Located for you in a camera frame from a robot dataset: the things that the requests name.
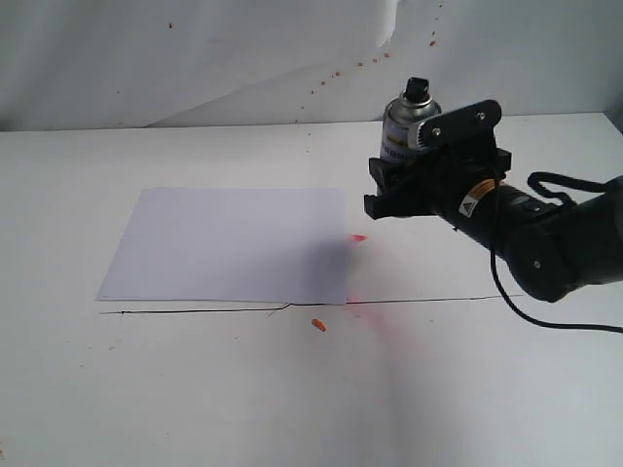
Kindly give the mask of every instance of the white backdrop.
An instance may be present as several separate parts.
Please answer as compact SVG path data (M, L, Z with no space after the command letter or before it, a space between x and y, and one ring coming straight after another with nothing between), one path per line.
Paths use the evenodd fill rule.
M621 108L623 2L403 0L377 48L395 1L5 0L0 129L367 121L411 74L445 108Z

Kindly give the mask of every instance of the warning label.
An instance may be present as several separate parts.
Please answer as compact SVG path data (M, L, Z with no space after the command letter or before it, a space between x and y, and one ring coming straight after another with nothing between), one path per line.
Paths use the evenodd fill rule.
M460 212L465 217L471 217L471 215L474 213L474 209L476 209L476 206L478 205L478 201L480 201L484 195L494 189L495 181L493 178L488 178L487 180L483 180L482 182L478 183L471 190L469 190L469 192L467 192L467 195L465 195L463 201L460 202L460 205L458 206L458 212Z

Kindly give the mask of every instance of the red paint spot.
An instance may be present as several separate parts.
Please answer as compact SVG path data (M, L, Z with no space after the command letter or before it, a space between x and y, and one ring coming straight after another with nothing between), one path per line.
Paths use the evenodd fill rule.
M326 332L327 327L324 325L324 323L322 321L320 321L319 319L313 319L311 321L312 325L315 326L316 328L318 328L320 331L322 331L323 333Z
M368 239L367 235L359 235L359 234L353 234L353 235L349 235L348 239L350 241L354 241L354 242L360 242L360 241L365 241Z

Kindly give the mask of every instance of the pencil line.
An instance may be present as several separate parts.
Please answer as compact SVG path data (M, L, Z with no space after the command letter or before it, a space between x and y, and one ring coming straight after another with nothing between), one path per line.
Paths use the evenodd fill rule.
M510 297L525 297L523 294L514 294ZM483 297L459 297L446 299L409 299L409 300L370 300L361 302L346 302L344 305L390 305L390 304L427 304L435 302L470 302L491 299L501 299L500 295L486 295ZM291 306L338 306L331 304L283 304L269 308L215 308L215 309L125 309L121 311L101 311L99 314L174 314L174 313L226 313L235 311L281 311Z

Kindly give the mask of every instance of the can label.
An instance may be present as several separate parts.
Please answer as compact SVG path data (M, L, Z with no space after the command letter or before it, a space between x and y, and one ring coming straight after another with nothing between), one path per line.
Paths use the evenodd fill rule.
M409 149L408 134L407 127L394 123L389 116L386 116L381 138L381 159L391 163L402 163L415 157L418 151Z
M495 181L488 178L476 184L458 205L458 212L465 217L471 217L478 205L478 202L490 191L495 189Z

